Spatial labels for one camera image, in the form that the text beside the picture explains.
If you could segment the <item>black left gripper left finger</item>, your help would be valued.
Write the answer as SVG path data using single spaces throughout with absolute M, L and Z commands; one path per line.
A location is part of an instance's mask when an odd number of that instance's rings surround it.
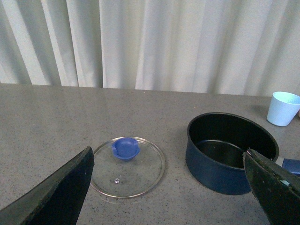
M 94 154 L 87 147 L 0 211 L 2 225 L 75 225 L 88 192 Z

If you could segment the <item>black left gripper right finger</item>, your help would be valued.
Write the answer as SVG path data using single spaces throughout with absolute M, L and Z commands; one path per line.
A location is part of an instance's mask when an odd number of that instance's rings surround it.
M 243 153 L 251 191 L 271 225 L 300 223 L 300 178 L 257 151 Z

